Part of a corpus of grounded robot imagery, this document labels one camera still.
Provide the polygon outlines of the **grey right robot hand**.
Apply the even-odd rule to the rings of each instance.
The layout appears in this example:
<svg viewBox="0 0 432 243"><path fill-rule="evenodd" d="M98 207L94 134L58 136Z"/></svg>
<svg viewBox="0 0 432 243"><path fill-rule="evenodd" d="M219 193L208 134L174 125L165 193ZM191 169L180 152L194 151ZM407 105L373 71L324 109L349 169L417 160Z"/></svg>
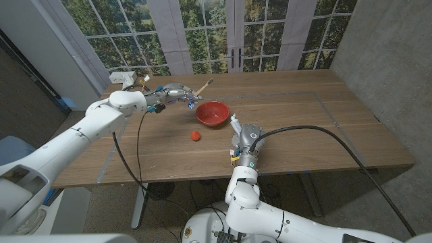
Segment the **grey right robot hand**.
<svg viewBox="0 0 432 243"><path fill-rule="evenodd" d="M260 135L263 135L264 129L254 124L243 124L240 134L235 133L232 138L234 146L234 156L239 157L236 161L237 166L247 166L252 169L257 169L257 161L260 150L264 147L265 139L257 142L253 152L250 152L253 142Z"/></svg>

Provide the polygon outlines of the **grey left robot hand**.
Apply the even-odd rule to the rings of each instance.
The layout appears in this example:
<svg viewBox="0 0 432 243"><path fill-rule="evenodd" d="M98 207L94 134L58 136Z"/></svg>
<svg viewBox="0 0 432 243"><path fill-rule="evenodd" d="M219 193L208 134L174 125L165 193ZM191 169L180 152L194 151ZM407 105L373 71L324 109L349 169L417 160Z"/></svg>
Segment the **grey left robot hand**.
<svg viewBox="0 0 432 243"><path fill-rule="evenodd" d="M169 83L165 86L159 86L155 91L151 91L144 97L148 107L171 105L179 101L186 102L191 109L202 99L194 90L181 83Z"/></svg>

